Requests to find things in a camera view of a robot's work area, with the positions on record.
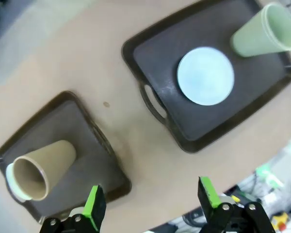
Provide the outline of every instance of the tray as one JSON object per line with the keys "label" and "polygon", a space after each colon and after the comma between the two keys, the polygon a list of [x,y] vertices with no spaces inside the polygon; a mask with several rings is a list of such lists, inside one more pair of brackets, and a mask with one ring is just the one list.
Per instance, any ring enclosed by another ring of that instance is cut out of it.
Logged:
{"label": "tray", "polygon": [[102,185],[106,201],[131,190],[110,143],[69,91],[51,100],[0,148],[1,172],[5,176],[6,167],[15,158],[61,139],[74,145],[77,159],[46,199],[20,202],[7,185],[13,199],[41,224],[49,216],[64,219],[75,207],[84,206],[95,184]]}
{"label": "tray", "polygon": [[[139,81],[142,98],[186,152],[197,152],[265,105],[291,82],[288,53],[241,58],[230,38],[261,6],[254,0],[203,0],[163,19],[122,48],[122,55]],[[202,106],[188,100],[177,83],[177,68],[190,50],[214,47],[231,61],[235,84],[223,102]],[[162,117],[145,86],[151,87],[165,109]]]}

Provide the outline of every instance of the light blue plate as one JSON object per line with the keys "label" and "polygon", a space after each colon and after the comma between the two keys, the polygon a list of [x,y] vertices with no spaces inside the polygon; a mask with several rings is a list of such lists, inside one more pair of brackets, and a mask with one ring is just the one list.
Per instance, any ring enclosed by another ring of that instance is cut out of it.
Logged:
{"label": "light blue plate", "polygon": [[22,200],[31,200],[32,198],[25,194],[18,186],[13,175],[13,163],[9,164],[5,171],[6,180],[12,193]]}
{"label": "light blue plate", "polygon": [[234,70],[219,50],[199,47],[188,52],[178,66],[178,83],[194,103],[215,105],[225,100],[234,86]]}

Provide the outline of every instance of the beige tabletop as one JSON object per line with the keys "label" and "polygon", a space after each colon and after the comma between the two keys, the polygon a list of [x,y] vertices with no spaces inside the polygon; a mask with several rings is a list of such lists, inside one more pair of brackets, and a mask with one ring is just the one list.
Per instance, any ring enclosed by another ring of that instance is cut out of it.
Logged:
{"label": "beige tabletop", "polygon": [[[139,233],[176,218],[198,206],[198,176],[209,176],[222,192],[291,138],[291,85],[196,154],[182,151],[148,111],[121,47],[193,2],[97,1],[0,86],[0,146],[59,92],[71,90],[82,99],[132,181],[129,195],[108,204],[102,232]],[[0,197],[28,232],[39,232],[40,225],[9,196],[1,173]]]}

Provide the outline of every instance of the beige cup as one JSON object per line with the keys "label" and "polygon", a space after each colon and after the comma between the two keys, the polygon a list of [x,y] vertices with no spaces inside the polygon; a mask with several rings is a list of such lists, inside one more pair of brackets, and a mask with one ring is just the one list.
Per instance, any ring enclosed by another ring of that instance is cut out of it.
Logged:
{"label": "beige cup", "polygon": [[33,200],[43,200],[76,159],[73,145],[61,140],[14,160],[19,188]]}

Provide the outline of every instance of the paper cup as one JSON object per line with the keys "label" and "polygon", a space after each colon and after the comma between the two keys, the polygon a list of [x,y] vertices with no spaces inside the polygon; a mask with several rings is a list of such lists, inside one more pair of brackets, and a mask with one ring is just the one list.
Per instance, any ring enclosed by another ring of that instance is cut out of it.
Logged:
{"label": "paper cup", "polygon": [[13,175],[21,191],[43,200],[76,159],[73,145],[61,140],[14,160]]}
{"label": "paper cup", "polygon": [[233,49],[243,57],[291,51],[291,13],[269,3],[231,38]]}

